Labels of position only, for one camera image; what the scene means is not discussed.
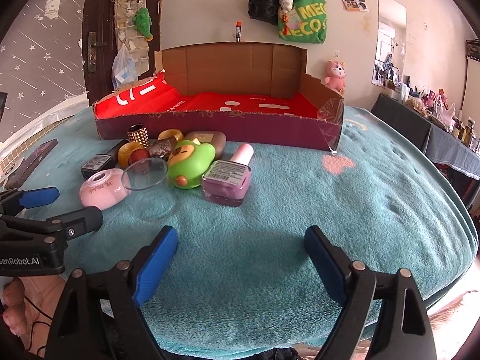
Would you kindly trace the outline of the person's left hand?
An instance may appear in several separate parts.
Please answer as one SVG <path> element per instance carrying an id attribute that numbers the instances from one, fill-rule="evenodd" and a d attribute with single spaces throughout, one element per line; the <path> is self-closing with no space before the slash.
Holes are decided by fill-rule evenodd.
<path id="1" fill-rule="evenodd" d="M 3 290 L 3 321 L 30 353 L 44 356 L 43 346 L 64 285 L 58 275 L 33 276 L 15 278 Z"/>

